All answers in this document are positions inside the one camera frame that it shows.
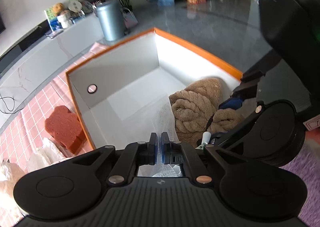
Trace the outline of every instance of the red object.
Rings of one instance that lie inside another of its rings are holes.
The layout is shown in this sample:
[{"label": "red object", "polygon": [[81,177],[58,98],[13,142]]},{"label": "red object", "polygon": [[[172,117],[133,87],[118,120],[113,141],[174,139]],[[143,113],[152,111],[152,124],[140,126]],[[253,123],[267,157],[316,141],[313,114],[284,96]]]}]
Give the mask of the red object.
[{"label": "red object", "polygon": [[45,130],[62,146],[75,154],[86,139],[78,116],[66,106],[55,107],[44,121]]}]

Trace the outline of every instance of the cardboard box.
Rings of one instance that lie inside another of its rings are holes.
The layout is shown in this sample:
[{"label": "cardboard box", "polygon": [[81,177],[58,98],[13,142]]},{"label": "cardboard box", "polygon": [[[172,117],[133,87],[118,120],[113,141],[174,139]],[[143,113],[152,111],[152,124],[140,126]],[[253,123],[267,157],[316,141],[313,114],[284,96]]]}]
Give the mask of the cardboard box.
[{"label": "cardboard box", "polygon": [[[221,79],[226,100],[241,76],[213,54],[157,28],[132,36],[67,72],[73,102],[92,147],[114,145],[116,149],[133,142],[122,122],[153,101],[205,77]],[[89,93],[90,85],[96,85],[94,93]],[[147,142],[150,134],[141,141]]]}]

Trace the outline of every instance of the brown fabric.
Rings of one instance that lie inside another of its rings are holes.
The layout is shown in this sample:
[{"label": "brown fabric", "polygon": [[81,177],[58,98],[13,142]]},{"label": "brown fabric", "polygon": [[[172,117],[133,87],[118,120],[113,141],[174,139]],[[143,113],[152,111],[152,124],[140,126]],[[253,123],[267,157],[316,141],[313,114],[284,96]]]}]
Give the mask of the brown fabric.
[{"label": "brown fabric", "polygon": [[217,110],[222,85],[216,78],[206,78],[190,84],[185,90],[169,96],[178,139],[196,147],[210,117],[213,122],[208,130],[211,134],[226,132],[234,128],[242,117],[232,109]]}]

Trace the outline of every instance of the brown towel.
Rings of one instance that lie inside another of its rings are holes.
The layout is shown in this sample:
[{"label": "brown towel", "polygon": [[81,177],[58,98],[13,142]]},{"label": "brown towel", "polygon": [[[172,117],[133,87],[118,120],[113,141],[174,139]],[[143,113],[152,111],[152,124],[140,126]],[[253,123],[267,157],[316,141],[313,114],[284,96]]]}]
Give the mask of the brown towel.
[{"label": "brown towel", "polygon": [[210,117],[211,134],[226,132],[242,121],[242,116],[232,109],[217,110],[222,85],[216,78],[206,78],[190,84],[182,91],[169,96],[178,139],[196,147]]}]

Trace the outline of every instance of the pink checkered tablecloth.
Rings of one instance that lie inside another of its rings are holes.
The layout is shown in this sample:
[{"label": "pink checkered tablecloth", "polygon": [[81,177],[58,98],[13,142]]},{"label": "pink checkered tablecloth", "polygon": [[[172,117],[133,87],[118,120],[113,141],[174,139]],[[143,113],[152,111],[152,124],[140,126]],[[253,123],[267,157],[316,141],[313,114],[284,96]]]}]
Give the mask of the pink checkered tablecloth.
[{"label": "pink checkered tablecloth", "polygon": [[[66,157],[72,157],[68,150],[58,145],[53,137],[44,129],[44,120],[50,116],[54,107],[65,105],[76,112],[72,102],[66,79],[66,71],[87,58],[106,49],[108,46],[95,43],[90,51],[76,60],[46,85],[16,116],[0,136],[0,161],[8,159],[18,164],[26,172],[26,162],[32,153],[41,147],[44,137],[52,140]],[[77,155],[91,151],[88,141],[80,147]],[[0,226],[11,227],[15,217],[0,207]]]}]

